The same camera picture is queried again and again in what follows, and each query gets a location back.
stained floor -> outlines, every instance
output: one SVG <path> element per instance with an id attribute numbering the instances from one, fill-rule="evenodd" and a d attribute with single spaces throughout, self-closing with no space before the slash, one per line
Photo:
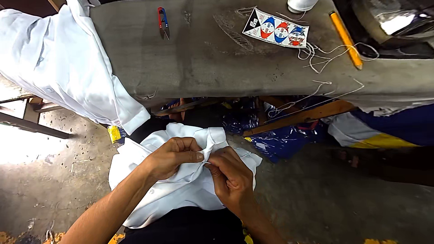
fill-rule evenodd
<path id="1" fill-rule="evenodd" d="M 0 243 L 41 243 L 47 230 L 59 240 L 110 191 L 116 147 L 105 128 L 66 109 L 44 113 L 40 124 L 74 137 L 0 125 Z M 242 138 L 228 139 L 254 150 Z M 278 164 L 264 160 L 256 182 L 257 201 L 288 243 L 433 243 L 433 187 L 366 176 L 333 159 L 325 145 L 307 145 Z"/>

pencil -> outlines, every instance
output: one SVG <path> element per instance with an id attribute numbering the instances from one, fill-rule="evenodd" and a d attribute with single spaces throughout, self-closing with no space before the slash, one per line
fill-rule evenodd
<path id="1" fill-rule="evenodd" d="M 354 48 L 351 48 L 350 46 L 353 46 L 354 43 L 350 38 L 350 35 L 348 34 L 347 30 L 344 27 L 344 24 L 342 23 L 341 19 L 339 18 L 339 15 L 336 12 L 330 13 L 330 18 L 332 19 L 333 24 L 335 25 L 336 31 L 338 32 L 339 36 L 342 39 L 342 42 L 345 45 L 348 45 L 346 48 L 349 49 L 348 54 L 350 55 L 351 61 L 353 62 L 354 66 L 361 70 L 363 67 L 362 60 L 360 59 L 359 54 L 354 50 Z"/>

foot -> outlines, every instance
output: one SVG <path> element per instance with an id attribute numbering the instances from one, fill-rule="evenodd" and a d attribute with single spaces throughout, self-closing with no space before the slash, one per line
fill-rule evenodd
<path id="1" fill-rule="evenodd" d="M 171 109 L 171 108 L 178 107 L 178 106 L 181 106 L 184 104 L 185 104 L 184 98 L 181 98 L 181 99 L 179 99 L 179 102 L 169 106 L 169 108 Z M 175 120 L 178 123 L 183 122 L 184 117 L 185 117 L 185 111 L 169 114 L 169 118 Z"/>

thread spool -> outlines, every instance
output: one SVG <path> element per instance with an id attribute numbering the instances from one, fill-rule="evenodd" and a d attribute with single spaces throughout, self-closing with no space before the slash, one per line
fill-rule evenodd
<path id="1" fill-rule="evenodd" d="M 315 6 L 318 0 L 288 0 L 288 10 L 293 13 L 303 13 Z"/>

white shirt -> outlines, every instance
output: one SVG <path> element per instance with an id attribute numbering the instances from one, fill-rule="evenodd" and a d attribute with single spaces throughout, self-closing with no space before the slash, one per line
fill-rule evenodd
<path id="1" fill-rule="evenodd" d="M 41 98 L 131 134 L 150 115 L 112 74 L 87 1 L 67 2 L 46 18 L 0 11 L 0 73 Z"/>
<path id="2" fill-rule="evenodd" d="M 201 153 L 204 155 L 204 160 L 200 163 L 181 164 L 175 175 L 158 181 L 125 220 L 124 226 L 133 229 L 142 228 L 170 210 L 184 206 L 196 206 L 205 210 L 225 208 L 215 195 L 210 171 L 203 167 L 210 153 L 228 146 L 222 127 L 202 129 L 170 123 L 166 126 L 166 130 L 150 134 L 140 144 L 126 138 L 125 144 L 118 148 L 119 154 L 114 155 L 112 159 L 108 174 L 110 188 L 113 190 L 148 155 L 172 137 L 194 137 L 197 144 L 203 148 Z M 253 172 L 253 188 L 255 188 L 254 175 L 262 158 L 242 148 L 234 148 L 234 150 Z"/>

